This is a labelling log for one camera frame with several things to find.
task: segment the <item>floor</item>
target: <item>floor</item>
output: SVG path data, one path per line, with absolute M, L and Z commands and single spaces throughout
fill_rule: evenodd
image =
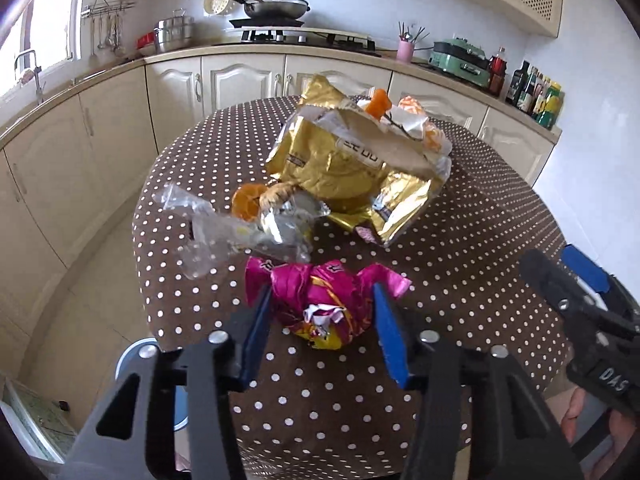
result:
M 79 430 L 113 382 L 122 352 L 149 336 L 127 215 L 66 291 L 24 383 L 66 400 Z

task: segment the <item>gold snack bag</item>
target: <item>gold snack bag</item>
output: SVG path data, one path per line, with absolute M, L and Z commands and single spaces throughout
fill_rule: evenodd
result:
M 267 172 L 325 202 L 343 228 L 385 247 L 394 243 L 444 184 L 420 142 L 385 131 L 324 76 L 312 79 L 299 105 Z

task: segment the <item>round table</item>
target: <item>round table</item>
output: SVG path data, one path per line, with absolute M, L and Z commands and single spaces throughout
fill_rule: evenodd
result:
M 133 245 L 149 326 L 162 349 L 224 328 L 245 302 L 248 256 L 188 280 L 176 255 L 188 226 L 151 195 L 175 182 L 229 210 L 240 184 L 269 179 L 262 164 L 297 101 L 271 98 L 217 111 L 153 165 L 134 213 Z M 564 237 L 542 200 L 491 147 L 461 126 L 437 123 L 453 143 L 452 173 L 425 214 L 388 249 L 320 221 L 313 262 L 337 259 L 353 272 L 380 262 L 402 273 L 413 285 L 401 304 L 459 346 L 505 344 L 542 390 L 568 344 L 556 314 L 519 278 L 518 258 L 539 248 L 557 259 Z M 470 442 L 471 402 L 465 396 L 461 446 Z M 287 480 L 357 479 L 402 470 L 419 398 L 388 377 L 373 329 L 340 351 L 321 351 L 273 326 L 257 381 L 233 394 L 231 405 L 248 471 Z

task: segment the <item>green electric grill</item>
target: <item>green electric grill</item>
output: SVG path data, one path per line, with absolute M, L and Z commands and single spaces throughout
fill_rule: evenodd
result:
M 454 38 L 437 41 L 433 44 L 429 64 L 482 88 L 489 86 L 489 60 L 483 50 L 467 40 Z

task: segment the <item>pink snack wrapper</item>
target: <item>pink snack wrapper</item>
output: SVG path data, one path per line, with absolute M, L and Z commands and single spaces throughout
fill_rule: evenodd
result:
M 250 258 L 245 269 L 248 304 L 264 285 L 271 285 L 276 318 L 317 349 L 337 350 L 363 333 L 372 321 L 372 287 L 380 282 L 389 295 L 400 298 L 411 280 L 385 266 L 373 264 L 356 275 L 333 260 L 314 266 Z

